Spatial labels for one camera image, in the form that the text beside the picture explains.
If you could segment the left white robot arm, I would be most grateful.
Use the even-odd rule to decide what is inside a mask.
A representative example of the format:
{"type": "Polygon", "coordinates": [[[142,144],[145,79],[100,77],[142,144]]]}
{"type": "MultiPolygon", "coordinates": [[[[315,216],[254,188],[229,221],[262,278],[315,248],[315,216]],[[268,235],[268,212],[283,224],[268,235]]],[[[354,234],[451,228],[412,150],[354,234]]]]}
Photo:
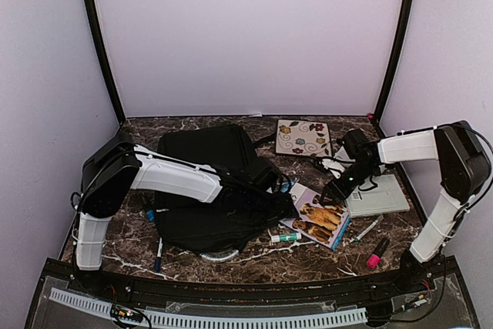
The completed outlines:
{"type": "Polygon", "coordinates": [[[118,133],[82,166],[75,264],[92,295],[109,288],[99,271],[111,219],[131,190],[156,194],[159,236],[196,253],[241,250],[296,210],[287,178],[256,148],[240,126],[164,135],[157,151],[118,133]]]}

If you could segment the grey shrink-wrapped notebook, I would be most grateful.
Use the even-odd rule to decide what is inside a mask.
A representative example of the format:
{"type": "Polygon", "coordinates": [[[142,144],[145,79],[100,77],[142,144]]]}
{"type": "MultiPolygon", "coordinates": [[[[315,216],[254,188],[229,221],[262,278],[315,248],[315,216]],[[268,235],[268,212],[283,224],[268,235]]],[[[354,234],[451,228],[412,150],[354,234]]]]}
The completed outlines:
{"type": "Polygon", "coordinates": [[[345,200],[345,205],[352,218],[410,210],[409,203],[394,174],[379,176],[374,182],[377,188],[367,192],[356,189],[345,200]]]}

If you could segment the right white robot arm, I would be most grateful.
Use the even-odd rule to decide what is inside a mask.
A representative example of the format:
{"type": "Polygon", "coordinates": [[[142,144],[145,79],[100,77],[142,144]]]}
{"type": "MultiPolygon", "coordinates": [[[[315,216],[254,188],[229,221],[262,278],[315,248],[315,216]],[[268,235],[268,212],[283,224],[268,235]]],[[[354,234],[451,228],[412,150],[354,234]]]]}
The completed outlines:
{"type": "Polygon", "coordinates": [[[380,173],[383,165],[436,160],[441,182],[436,205],[423,229],[401,255],[393,286],[408,294],[423,280],[430,262],[457,233],[465,214],[491,189],[492,146],[468,122],[442,124],[402,132],[370,141],[353,129],[341,140],[348,167],[323,188],[320,198],[346,200],[365,180],[380,173]]]}

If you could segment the dog picture book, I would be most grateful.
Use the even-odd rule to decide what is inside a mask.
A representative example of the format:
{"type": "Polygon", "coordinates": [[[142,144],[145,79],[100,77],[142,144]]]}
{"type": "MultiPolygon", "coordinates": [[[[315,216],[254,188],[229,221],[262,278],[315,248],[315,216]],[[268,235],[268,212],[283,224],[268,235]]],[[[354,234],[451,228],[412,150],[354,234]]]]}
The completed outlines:
{"type": "Polygon", "coordinates": [[[312,241],[336,250],[350,223],[347,208],[332,205],[328,200],[321,202],[319,193],[300,183],[292,185],[290,195],[297,215],[281,220],[280,223],[312,241]]]}

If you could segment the black student bag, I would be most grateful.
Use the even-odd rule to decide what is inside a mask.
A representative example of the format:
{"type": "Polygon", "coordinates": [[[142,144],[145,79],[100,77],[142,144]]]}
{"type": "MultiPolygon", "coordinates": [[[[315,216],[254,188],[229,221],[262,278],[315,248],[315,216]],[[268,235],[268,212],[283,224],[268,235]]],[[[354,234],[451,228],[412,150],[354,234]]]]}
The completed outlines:
{"type": "MultiPolygon", "coordinates": [[[[159,139],[157,151],[228,173],[262,157],[237,124],[167,133],[159,139]]],[[[242,250],[266,229],[297,215],[288,193],[262,196],[236,186],[225,186],[212,203],[157,192],[154,207],[156,229],[163,242],[194,253],[242,250]]]]}

